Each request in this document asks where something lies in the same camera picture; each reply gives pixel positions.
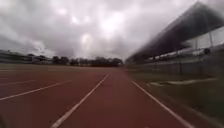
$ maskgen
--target red running track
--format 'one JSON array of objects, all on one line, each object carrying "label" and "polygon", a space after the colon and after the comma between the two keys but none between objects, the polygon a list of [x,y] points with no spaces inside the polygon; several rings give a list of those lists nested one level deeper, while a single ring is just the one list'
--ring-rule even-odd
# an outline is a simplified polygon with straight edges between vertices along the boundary
[{"label": "red running track", "polygon": [[40,68],[16,75],[7,73],[2,82],[35,81],[1,86],[0,80],[6,128],[190,128],[119,69]]}]

